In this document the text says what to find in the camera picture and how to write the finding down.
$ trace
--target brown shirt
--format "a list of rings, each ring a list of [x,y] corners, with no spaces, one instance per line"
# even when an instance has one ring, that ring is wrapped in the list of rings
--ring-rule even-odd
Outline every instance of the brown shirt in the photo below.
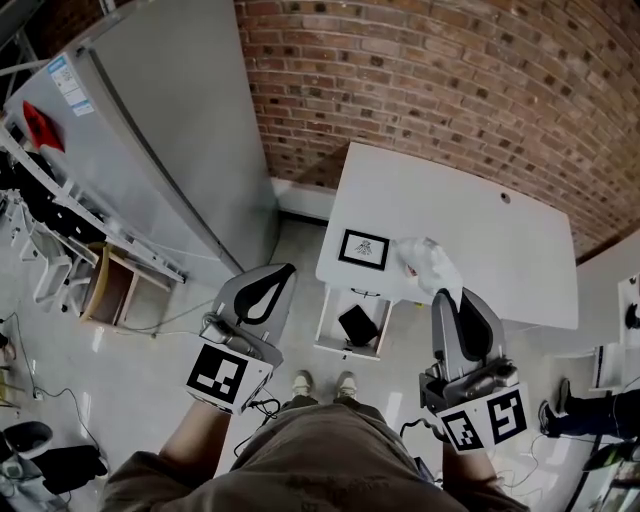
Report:
[[[231,471],[195,487],[138,452],[109,479],[102,512],[526,511],[494,483],[424,482],[384,423],[340,404],[292,409],[260,429]]]

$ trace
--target red object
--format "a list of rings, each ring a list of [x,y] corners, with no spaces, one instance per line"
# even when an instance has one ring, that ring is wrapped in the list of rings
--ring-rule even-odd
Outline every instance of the red object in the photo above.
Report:
[[[49,146],[64,153],[64,147],[56,133],[53,121],[26,101],[22,102],[22,109],[36,149],[40,149],[40,146]]]

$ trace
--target white table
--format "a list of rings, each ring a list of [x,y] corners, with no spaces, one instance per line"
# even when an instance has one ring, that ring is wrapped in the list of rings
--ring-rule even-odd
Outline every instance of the white table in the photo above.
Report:
[[[437,163],[350,145],[316,277],[331,289],[366,290],[391,303],[430,304],[431,297],[407,278],[393,246],[384,271],[338,260],[347,229],[391,240],[432,238],[456,265],[464,286],[500,318],[568,329],[578,325],[569,219],[523,194]]]

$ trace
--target person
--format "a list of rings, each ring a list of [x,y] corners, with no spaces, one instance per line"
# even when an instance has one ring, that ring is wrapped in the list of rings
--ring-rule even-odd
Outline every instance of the person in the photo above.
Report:
[[[581,399],[571,395],[568,379],[560,383],[556,416],[547,400],[540,404],[540,432],[548,437],[610,435],[632,439],[640,433],[640,417],[635,407],[640,390],[604,398]]]
[[[100,510],[528,510],[502,492],[485,453],[459,456],[445,444],[444,491],[422,480],[380,412],[356,400],[352,373],[331,405],[312,387],[299,372],[291,402],[217,478],[230,417],[196,401],[158,455],[137,452],[111,476]]]

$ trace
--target black picture frame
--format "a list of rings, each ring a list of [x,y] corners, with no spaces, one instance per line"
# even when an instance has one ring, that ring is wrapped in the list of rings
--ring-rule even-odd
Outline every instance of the black picture frame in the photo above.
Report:
[[[370,261],[363,261],[357,258],[351,258],[345,255],[345,251],[347,250],[347,242],[350,236],[359,236],[361,238],[368,238],[369,240],[373,240],[375,242],[381,242],[384,244],[384,249],[382,250],[382,259],[380,263],[372,263]],[[351,263],[353,265],[360,265],[361,267],[372,268],[374,270],[384,270],[387,265],[387,255],[389,253],[389,239],[382,238],[380,236],[369,235],[367,233],[362,233],[360,231],[353,231],[352,229],[345,229],[344,237],[342,238],[342,246],[340,247],[340,254],[338,255],[338,259],[340,261],[344,261],[345,263]]]

